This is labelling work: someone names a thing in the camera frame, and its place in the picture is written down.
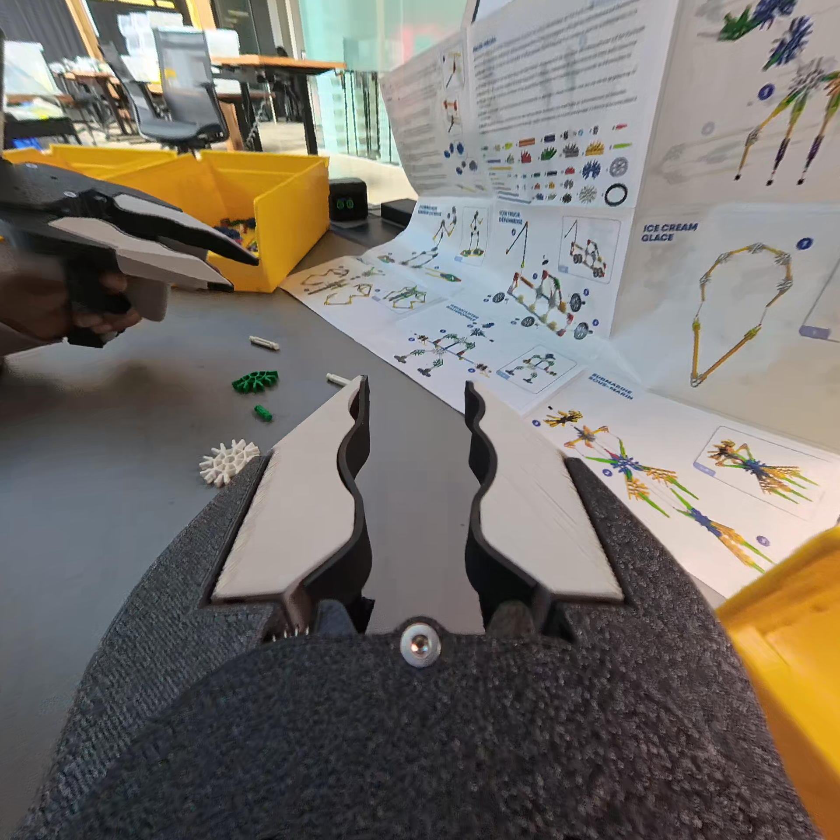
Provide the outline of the yellow bin with toy pieces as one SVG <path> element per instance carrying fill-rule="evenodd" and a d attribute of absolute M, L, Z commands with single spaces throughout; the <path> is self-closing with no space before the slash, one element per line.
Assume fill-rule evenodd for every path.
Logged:
<path fill-rule="evenodd" d="M 271 293 L 329 228 L 329 171 L 310 155 L 206 151 L 161 169 L 160 197 L 199 221 L 255 220 L 258 266 L 214 255 L 236 291 Z"/>

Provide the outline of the grey desk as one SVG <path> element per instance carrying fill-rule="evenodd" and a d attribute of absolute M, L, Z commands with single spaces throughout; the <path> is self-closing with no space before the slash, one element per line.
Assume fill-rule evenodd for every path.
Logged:
<path fill-rule="evenodd" d="M 356 484 L 365 631 L 322 602 L 214 604 L 259 469 L 204 496 L 179 456 L 245 368 L 256 299 L 179 292 L 115 362 L 67 344 L 2 376 L 2 691 L 81 666 L 12 838 L 818 838 L 728 636 L 656 537 L 563 457 L 624 604 L 518 602 L 486 630 L 466 572 L 470 432 L 370 387 Z"/>

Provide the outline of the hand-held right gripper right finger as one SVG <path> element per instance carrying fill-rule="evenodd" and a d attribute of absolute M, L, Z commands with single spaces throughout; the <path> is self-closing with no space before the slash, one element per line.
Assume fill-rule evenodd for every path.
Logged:
<path fill-rule="evenodd" d="M 622 585 L 563 457 L 477 381 L 465 384 L 472 500 L 465 569 L 486 630 L 518 602 L 536 631 L 566 629 L 563 604 L 624 604 Z"/>

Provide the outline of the black box device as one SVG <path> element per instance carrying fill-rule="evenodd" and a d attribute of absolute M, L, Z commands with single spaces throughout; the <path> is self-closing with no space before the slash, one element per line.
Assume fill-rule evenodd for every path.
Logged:
<path fill-rule="evenodd" d="M 358 177 L 341 177 L 329 181 L 329 221 L 340 227 L 358 226 L 369 217 L 368 190 Z"/>

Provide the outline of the pile of colourful toy pieces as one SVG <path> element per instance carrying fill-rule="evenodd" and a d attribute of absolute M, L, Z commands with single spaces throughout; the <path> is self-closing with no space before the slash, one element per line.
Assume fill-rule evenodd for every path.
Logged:
<path fill-rule="evenodd" d="M 223 218 L 215 225 L 216 231 L 231 238 L 256 258 L 259 257 L 259 242 L 256 232 L 256 218 Z"/>

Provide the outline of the yellow bin with toy wheels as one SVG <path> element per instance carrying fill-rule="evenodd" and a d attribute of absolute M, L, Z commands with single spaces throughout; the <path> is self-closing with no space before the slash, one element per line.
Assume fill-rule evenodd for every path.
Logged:
<path fill-rule="evenodd" d="M 59 143 L 51 144 L 47 150 L 35 148 L 5 150 L 3 157 L 15 164 L 52 166 L 147 192 L 148 189 L 142 186 L 135 172 L 171 162 L 175 160 L 176 152 Z"/>

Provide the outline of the toy instruction poster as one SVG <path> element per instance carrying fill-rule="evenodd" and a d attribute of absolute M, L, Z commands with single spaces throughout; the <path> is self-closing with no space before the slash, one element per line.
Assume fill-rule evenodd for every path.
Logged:
<path fill-rule="evenodd" d="M 728 598 L 838 523 L 838 2 L 472 6 L 382 82 L 404 233 L 282 289 Z"/>

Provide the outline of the black office chair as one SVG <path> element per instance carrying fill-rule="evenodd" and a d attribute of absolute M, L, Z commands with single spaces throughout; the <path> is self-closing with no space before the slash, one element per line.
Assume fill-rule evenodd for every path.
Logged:
<path fill-rule="evenodd" d="M 166 136 L 168 122 L 162 120 L 154 110 L 153 102 L 144 84 L 134 79 L 113 43 L 100 44 L 100 51 L 113 75 L 119 80 L 140 135 L 166 148 L 171 148 L 172 140 Z"/>

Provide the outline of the stacked yellow storage bins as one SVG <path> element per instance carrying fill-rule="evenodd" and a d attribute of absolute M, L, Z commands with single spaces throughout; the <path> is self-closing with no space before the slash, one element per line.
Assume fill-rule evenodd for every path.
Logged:
<path fill-rule="evenodd" d="M 824 838 L 839 838 L 839 527 L 726 600 L 741 657 L 784 768 Z"/>

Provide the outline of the white snowflake toy connector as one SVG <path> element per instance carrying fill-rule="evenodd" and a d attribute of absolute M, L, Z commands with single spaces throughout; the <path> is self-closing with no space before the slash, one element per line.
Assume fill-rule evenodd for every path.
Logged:
<path fill-rule="evenodd" d="M 259 448 L 244 439 L 232 440 L 230 445 L 212 448 L 198 465 L 198 474 L 204 482 L 215 488 L 226 487 L 250 461 L 260 456 Z"/>

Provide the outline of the person's left hand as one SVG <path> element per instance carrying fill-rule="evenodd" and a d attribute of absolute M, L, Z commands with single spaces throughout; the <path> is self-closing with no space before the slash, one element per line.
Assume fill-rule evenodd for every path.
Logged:
<path fill-rule="evenodd" d="M 141 321 L 125 313 L 75 311 L 58 261 L 1 244 L 1 358 L 58 343 L 74 328 L 98 336 L 120 333 Z"/>

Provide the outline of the wooden office table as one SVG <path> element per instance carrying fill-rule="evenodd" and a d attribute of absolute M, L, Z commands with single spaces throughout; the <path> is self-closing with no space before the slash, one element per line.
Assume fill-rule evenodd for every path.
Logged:
<path fill-rule="evenodd" d="M 249 85 L 252 81 L 265 81 L 272 89 L 275 89 L 277 83 L 282 81 L 284 77 L 290 78 L 301 104 L 307 153 L 314 156 L 319 155 L 308 79 L 329 72 L 335 74 L 344 72 L 347 70 L 346 64 L 314 59 L 296 59 L 288 56 L 243 55 L 232 57 L 211 56 L 211 65 L 219 68 L 223 74 L 234 74 L 234 77 L 238 79 L 240 93 L 245 105 L 245 114 L 249 118 L 254 116 L 249 94 Z"/>

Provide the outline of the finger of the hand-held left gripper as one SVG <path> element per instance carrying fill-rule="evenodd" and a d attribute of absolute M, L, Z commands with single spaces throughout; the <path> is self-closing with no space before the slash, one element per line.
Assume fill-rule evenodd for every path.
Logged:
<path fill-rule="evenodd" d="M 89 244 L 109 247 L 119 270 L 130 277 L 153 280 L 189 290 L 234 291 L 219 270 L 193 254 L 124 233 L 114 224 L 82 217 L 61 217 L 48 225 Z"/>
<path fill-rule="evenodd" d="M 233 238 L 179 207 L 150 194 L 116 184 L 95 184 L 81 192 L 88 217 L 114 225 L 127 235 L 172 242 L 257 266 L 259 258 Z"/>

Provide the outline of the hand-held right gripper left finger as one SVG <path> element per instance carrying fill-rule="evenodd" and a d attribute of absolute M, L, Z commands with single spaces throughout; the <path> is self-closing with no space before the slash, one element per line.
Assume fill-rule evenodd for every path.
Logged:
<path fill-rule="evenodd" d="M 365 631 L 371 543 L 356 478 L 369 457 L 370 387 L 355 377 L 259 459 L 219 555 L 213 603 L 272 603 L 307 631 L 339 602 Z"/>

